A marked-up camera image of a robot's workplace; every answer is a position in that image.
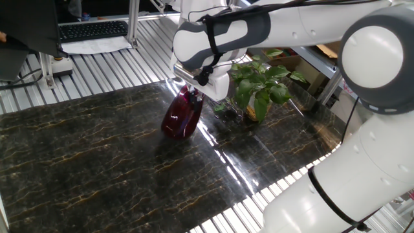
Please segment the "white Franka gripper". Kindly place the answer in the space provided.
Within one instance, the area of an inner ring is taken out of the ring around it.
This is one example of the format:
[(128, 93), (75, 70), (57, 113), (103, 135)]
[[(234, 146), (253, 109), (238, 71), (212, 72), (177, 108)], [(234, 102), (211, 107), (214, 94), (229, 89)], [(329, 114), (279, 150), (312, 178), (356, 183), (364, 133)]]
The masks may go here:
[(214, 101), (220, 101), (228, 95), (230, 85), (230, 77), (228, 74), (210, 78), (208, 83), (204, 86), (199, 84), (198, 81), (194, 79), (194, 75), (190, 73), (174, 72), (174, 75), (178, 78), (182, 78), (186, 84), (189, 85), (190, 103), (193, 104), (195, 102), (196, 112), (199, 112), (202, 109), (203, 94)]

